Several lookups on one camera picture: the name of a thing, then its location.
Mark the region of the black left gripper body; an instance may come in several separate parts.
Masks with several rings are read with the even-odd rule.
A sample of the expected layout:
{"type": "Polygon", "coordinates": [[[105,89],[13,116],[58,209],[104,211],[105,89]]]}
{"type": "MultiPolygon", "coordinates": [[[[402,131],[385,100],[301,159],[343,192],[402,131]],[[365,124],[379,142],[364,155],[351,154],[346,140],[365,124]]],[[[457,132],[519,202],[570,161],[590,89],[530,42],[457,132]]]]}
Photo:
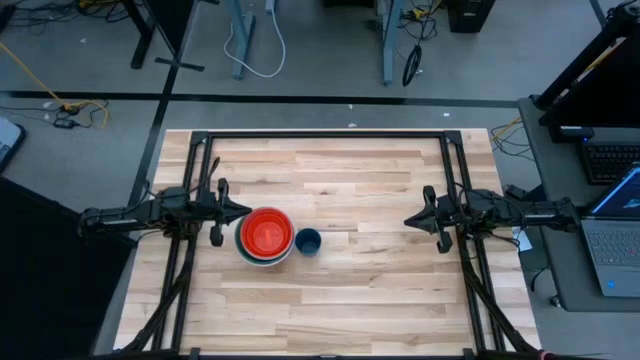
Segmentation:
{"type": "Polygon", "coordinates": [[[214,222],[210,228],[209,240],[214,247],[221,247],[224,243],[222,224],[224,220],[223,207],[229,192],[229,185],[225,178],[218,180],[217,193],[208,186],[199,194],[199,203],[206,212],[206,218],[214,222]]]}

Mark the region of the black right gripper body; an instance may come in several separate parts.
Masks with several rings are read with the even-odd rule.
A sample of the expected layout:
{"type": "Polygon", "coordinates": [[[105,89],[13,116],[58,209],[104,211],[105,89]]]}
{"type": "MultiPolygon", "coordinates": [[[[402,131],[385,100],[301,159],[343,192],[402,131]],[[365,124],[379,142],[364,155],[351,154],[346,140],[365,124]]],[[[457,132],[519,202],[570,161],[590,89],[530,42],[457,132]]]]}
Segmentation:
{"type": "Polygon", "coordinates": [[[446,228],[462,224],[463,212],[448,195],[437,197],[433,186],[424,187],[423,197],[426,202],[426,231],[438,236],[438,252],[447,253],[453,245],[453,240],[446,228]]]}

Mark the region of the blue cup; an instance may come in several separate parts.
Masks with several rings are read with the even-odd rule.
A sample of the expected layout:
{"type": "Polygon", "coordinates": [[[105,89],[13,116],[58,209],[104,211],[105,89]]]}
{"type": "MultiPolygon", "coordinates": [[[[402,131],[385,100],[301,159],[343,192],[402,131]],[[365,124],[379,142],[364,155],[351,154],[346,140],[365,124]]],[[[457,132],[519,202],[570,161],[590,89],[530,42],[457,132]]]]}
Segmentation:
{"type": "Polygon", "coordinates": [[[319,252],[322,238],[315,229],[304,228],[296,234],[294,244],[302,255],[312,257],[319,252]]]}

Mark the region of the white paper tag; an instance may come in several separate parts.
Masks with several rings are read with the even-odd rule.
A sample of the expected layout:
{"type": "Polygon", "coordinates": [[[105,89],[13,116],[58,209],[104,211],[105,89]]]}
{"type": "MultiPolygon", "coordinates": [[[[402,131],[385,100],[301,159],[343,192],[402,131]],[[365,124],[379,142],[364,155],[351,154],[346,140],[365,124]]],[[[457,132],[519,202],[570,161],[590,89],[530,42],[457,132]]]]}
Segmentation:
{"type": "Polygon", "coordinates": [[[513,227],[512,233],[519,252],[525,252],[533,248],[526,232],[521,227],[513,227]]]}

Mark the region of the grey side desk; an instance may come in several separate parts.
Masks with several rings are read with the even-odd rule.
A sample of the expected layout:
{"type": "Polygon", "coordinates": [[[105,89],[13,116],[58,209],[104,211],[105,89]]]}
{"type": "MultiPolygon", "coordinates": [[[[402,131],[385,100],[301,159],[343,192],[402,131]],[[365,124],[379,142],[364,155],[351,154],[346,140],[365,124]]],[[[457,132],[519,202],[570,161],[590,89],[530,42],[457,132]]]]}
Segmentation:
{"type": "MultiPolygon", "coordinates": [[[[568,197],[578,207],[587,207],[598,200],[606,188],[588,183],[578,147],[552,141],[548,130],[539,124],[543,112],[532,99],[519,99],[517,107],[541,178],[539,190],[550,200],[568,197]]],[[[562,308],[570,312],[640,313],[640,298],[602,295],[580,233],[542,227],[539,234],[551,262],[562,308]]]]}

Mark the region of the small black device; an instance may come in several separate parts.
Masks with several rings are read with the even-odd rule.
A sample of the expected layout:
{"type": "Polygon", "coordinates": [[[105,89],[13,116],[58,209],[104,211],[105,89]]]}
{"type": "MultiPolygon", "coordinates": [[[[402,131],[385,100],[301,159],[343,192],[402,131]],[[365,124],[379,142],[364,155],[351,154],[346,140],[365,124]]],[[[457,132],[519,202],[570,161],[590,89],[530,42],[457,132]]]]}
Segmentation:
{"type": "Polygon", "coordinates": [[[547,127],[554,143],[581,143],[594,137],[591,127],[550,125],[547,127]]]}

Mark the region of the black floor stand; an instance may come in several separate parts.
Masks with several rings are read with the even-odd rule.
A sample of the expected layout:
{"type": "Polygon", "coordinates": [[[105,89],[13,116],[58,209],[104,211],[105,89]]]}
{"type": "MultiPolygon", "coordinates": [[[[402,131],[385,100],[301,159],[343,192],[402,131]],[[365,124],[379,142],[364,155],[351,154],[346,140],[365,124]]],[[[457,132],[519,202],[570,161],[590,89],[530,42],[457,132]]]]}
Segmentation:
{"type": "Polygon", "coordinates": [[[203,72],[204,67],[182,61],[198,4],[204,0],[119,0],[139,32],[139,40],[130,62],[132,69],[143,66],[155,32],[158,32],[172,58],[157,57],[156,63],[203,72]]]}

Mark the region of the silver open laptop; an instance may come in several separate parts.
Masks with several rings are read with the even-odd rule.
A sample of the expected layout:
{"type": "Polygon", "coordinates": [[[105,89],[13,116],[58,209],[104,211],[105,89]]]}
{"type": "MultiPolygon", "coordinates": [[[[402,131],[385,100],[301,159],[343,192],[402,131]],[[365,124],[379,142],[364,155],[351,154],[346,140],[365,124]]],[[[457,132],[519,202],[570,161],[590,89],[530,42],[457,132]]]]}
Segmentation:
{"type": "Polygon", "coordinates": [[[581,229],[602,294],[640,298],[640,162],[590,207],[581,229]]]}

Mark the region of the black keyboard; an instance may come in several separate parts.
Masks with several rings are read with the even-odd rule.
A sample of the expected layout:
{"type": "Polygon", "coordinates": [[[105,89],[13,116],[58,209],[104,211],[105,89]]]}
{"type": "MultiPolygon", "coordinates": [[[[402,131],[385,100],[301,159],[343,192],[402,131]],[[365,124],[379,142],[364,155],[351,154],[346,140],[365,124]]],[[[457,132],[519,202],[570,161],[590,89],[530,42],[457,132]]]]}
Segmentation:
{"type": "Polygon", "coordinates": [[[608,185],[640,161],[640,143],[584,142],[578,154],[590,185],[608,185]]]}

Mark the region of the blue-grey desk leg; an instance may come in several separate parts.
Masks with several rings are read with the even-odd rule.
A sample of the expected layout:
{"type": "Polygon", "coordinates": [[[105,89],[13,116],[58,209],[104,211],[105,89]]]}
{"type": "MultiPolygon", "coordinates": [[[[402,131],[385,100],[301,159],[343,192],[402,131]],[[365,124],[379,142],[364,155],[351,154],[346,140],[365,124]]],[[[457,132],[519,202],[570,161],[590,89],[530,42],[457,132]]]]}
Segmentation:
{"type": "Polygon", "coordinates": [[[253,11],[242,9],[240,0],[226,0],[225,3],[231,15],[235,37],[235,51],[232,54],[234,62],[232,77],[236,80],[242,80],[256,18],[253,11]]]}
{"type": "Polygon", "coordinates": [[[402,0],[376,0],[376,12],[382,20],[382,82],[389,86],[393,82],[396,35],[400,23],[402,0]]]}

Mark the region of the black floor mat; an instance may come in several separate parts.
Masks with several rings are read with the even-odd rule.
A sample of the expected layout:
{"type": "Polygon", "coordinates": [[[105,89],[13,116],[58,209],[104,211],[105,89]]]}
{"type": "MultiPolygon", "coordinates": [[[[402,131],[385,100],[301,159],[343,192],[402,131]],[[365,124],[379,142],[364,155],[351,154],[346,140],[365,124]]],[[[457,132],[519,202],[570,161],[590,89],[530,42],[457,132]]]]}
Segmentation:
{"type": "Polygon", "coordinates": [[[0,360],[87,356],[129,258],[127,237],[0,177],[0,360]]]}

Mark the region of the large black monitor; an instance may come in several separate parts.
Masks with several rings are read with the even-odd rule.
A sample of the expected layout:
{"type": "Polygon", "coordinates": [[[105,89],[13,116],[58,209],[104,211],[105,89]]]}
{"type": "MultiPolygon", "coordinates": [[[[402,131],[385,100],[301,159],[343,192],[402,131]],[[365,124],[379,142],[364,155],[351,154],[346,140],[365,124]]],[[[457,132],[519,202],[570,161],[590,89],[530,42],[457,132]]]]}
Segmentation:
{"type": "Polygon", "coordinates": [[[610,9],[600,33],[534,105],[543,126],[640,128],[640,0],[610,9]]]}

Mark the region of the black computer tower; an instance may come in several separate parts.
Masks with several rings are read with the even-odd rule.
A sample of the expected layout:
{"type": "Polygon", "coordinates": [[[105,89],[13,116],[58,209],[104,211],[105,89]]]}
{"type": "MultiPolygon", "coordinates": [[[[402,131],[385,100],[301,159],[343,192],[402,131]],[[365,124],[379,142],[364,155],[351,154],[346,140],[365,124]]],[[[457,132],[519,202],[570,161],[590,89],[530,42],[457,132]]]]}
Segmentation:
{"type": "Polygon", "coordinates": [[[496,0],[446,0],[449,28],[453,33],[479,33],[496,0]]]}

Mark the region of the grey flat device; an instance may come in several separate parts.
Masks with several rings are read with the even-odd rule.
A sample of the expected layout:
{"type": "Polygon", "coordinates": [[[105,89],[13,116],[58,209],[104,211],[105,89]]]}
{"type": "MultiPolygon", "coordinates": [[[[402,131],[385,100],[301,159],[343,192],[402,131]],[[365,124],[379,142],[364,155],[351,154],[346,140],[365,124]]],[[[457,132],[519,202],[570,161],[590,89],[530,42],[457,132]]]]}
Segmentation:
{"type": "Polygon", "coordinates": [[[23,126],[0,116],[0,174],[7,167],[26,137],[23,126]]]}

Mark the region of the black table frame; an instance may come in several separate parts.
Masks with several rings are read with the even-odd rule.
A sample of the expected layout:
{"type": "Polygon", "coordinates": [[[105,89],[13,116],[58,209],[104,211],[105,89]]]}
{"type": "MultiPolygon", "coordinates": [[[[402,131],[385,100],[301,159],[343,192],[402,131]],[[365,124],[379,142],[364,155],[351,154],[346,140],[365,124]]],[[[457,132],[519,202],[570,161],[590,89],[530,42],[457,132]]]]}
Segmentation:
{"type": "Polygon", "coordinates": [[[231,198],[283,211],[296,229],[322,238],[312,257],[292,251],[280,263],[248,263],[234,228],[214,247],[195,244],[183,331],[170,310],[163,347],[181,354],[273,355],[313,360],[350,356],[456,356],[475,338],[456,250],[407,227],[424,205],[422,189],[452,185],[498,190],[482,129],[454,142],[441,130],[266,133],[215,131],[231,198]]]}

